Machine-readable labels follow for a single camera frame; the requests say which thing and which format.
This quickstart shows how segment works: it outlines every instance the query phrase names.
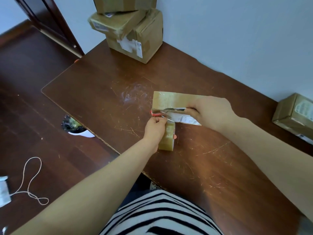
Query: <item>wooden floor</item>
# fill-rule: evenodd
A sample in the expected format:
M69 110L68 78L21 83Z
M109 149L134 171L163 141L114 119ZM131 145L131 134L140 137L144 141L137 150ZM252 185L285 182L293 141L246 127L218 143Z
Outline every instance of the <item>wooden floor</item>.
M20 186L31 157L40 157L43 166L30 191L52 202L117 156L98 138L64 132L64 111L41 93L76 59L33 27L0 48L0 176L9 176L11 193ZM39 160L29 162L22 190L38 168ZM12 199L0 209L0 231L7 226L6 234L45 208L26 193Z

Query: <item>white wall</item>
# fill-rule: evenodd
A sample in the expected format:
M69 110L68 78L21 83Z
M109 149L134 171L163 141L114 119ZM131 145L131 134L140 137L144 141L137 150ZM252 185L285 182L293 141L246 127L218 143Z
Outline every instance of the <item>white wall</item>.
M313 99L313 0L157 0L164 41L279 101Z
M93 0L54 0L84 53L105 39L91 28L87 19L96 12Z
M15 0L1 0L0 34L18 25L28 17Z

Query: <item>person's left hand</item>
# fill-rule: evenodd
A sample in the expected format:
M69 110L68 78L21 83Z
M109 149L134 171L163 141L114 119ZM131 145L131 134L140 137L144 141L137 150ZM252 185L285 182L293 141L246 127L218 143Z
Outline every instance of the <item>person's left hand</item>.
M165 133L166 122L167 118L161 117L152 117L147 122L143 139L152 144L155 147L155 151L157 151L158 144Z

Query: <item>string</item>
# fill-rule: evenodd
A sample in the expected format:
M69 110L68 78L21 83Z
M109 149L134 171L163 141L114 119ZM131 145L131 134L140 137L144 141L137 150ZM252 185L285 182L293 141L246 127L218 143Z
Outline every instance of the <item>string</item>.
M30 180L30 182L29 182L29 184L28 184L28 187L27 187L27 191L19 191L19 190L21 189L23 183L24 183L26 165L27 165L27 163L28 163L31 159L33 159L33 158L38 158L38 159L39 159L39 161L40 161L39 170L38 170L38 172L36 173L36 175L34 175L34 177ZM27 193L29 197L31 197L31 198L33 198L33 199L36 199L39 204L41 204L41 205L47 205L47 204L49 203L49 199L48 199L48 198L45 198L45 197L43 197L43 198L38 198L38 197L37 197L36 195L34 195L33 193L30 193L30 192L29 192L30 183L33 181L33 179L34 179L34 178L38 175L38 173L40 172L41 166L42 166L42 161L41 161L41 159L40 159L39 157L32 157L32 158L28 159L27 162L25 163L25 166L24 166L24 170L23 170L23 179L22 179L21 186L17 189L16 192L14 192L13 194L10 194L10 196L15 195L15 194L18 194L18 193ZM46 202L46 203L41 203L40 200L47 200L47 202Z

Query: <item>hand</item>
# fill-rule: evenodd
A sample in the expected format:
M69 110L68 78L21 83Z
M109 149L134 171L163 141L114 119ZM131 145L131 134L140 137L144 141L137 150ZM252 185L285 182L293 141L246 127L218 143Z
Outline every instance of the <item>hand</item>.
M214 96L205 96L190 102L185 112L203 126L216 131L219 131L236 117L227 99Z
M148 143L153 146L154 152L157 151L159 142L161 141L165 133L166 122L167 118L162 117L152 117L147 122L143 139L147 140Z

